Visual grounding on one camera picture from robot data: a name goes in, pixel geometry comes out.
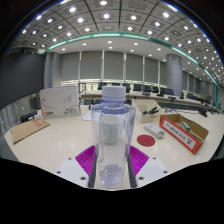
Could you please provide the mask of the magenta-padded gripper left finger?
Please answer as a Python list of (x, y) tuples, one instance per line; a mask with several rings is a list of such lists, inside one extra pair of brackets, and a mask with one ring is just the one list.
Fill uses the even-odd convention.
[(94, 151), (95, 147), (90, 146), (77, 156), (65, 159), (54, 174), (78, 186), (88, 188), (94, 167)]

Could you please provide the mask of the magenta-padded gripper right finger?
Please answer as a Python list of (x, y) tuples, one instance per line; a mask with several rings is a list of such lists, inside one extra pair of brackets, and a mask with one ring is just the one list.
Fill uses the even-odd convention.
[(146, 186), (170, 174), (158, 158), (149, 157), (134, 146), (130, 147), (128, 172), (132, 188)]

